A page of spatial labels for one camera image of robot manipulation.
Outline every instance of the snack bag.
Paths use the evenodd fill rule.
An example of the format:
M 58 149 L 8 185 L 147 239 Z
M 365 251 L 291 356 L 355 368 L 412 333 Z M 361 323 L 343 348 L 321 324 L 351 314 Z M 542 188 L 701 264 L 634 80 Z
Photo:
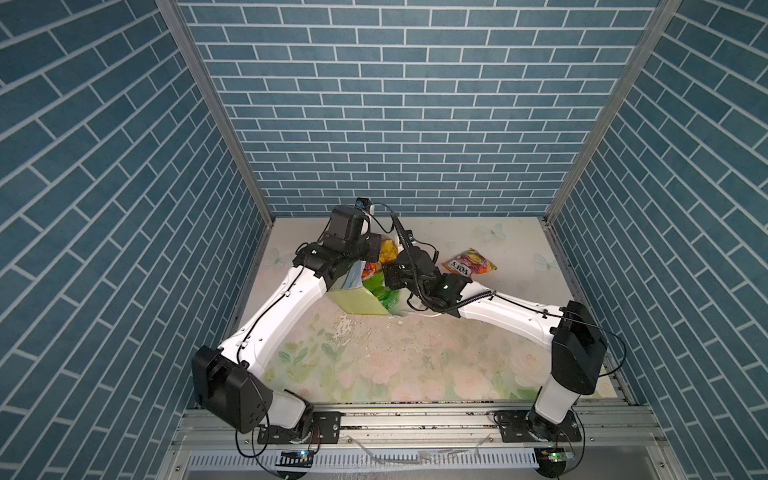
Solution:
M 442 265 L 447 271 L 463 276 L 472 276 L 473 273 L 486 273 L 496 270 L 496 265 L 474 248 L 466 250 L 461 255 Z
M 381 249 L 381 252 L 379 253 L 379 262 L 380 263 L 392 262 L 396 258 L 397 258 L 397 247 L 395 247 L 395 242 L 393 242 L 391 238 L 385 238 L 384 240 L 382 240 L 382 249 Z
M 366 266 L 362 269 L 362 281 L 368 280 L 370 277 L 376 275 L 382 269 L 381 262 L 366 262 Z

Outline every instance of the robotic arm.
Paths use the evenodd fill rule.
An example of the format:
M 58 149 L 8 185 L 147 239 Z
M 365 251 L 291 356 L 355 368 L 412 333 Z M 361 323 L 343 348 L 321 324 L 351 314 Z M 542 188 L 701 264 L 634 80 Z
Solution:
M 371 203 L 338 206 L 315 243 L 301 248 L 277 291 L 217 350 L 201 347 L 192 360 L 197 401 L 239 432 L 271 425 L 306 438 L 313 406 L 261 382 L 266 365 L 298 319 L 359 260 L 377 261 L 381 236 L 370 233 Z M 412 245 L 412 233 L 392 214 L 402 252 L 384 266 L 387 287 L 408 288 L 431 310 L 491 323 L 552 352 L 552 370 L 528 413 L 529 432 L 552 440 L 580 395 L 594 392 L 606 344 L 586 307 L 541 305 L 486 289 L 472 279 L 444 274 L 436 258 Z

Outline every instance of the yellow package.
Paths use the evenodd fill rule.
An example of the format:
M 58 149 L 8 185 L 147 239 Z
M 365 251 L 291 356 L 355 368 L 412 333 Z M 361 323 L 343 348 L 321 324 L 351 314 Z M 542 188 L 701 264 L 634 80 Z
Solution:
M 395 258 L 397 258 L 397 247 L 395 247 L 395 242 L 393 242 L 392 239 L 385 238 L 382 240 L 382 249 L 381 252 L 379 252 L 379 262 L 392 262 Z

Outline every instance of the metal grate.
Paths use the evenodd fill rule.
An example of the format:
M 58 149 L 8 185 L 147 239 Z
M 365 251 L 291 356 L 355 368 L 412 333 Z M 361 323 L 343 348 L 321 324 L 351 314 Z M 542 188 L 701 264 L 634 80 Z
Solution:
M 274 469 L 281 450 L 264 452 L 261 463 Z M 375 449 L 371 458 L 362 449 L 334 449 L 315 456 L 311 471 L 314 473 L 387 472 L 392 470 L 418 470 L 421 468 L 538 468 L 534 449 L 524 447 L 495 448 L 483 452 L 476 449 Z M 251 458 L 237 452 L 198 450 L 187 465 L 188 471 L 249 471 L 261 470 Z M 304 468 L 280 467 L 280 470 L 305 471 Z

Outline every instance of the brick wall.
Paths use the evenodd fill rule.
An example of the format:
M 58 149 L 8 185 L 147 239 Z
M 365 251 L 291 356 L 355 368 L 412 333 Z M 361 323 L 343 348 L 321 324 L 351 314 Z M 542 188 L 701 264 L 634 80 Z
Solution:
M 505 216 L 544 213 L 657 0 L 181 4 L 277 215 Z
M 153 0 L 0 3 L 0 478 L 157 473 L 262 229 Z
M 766 24 L 684 0 L 555 223 L 690 478 L 768 478 Z

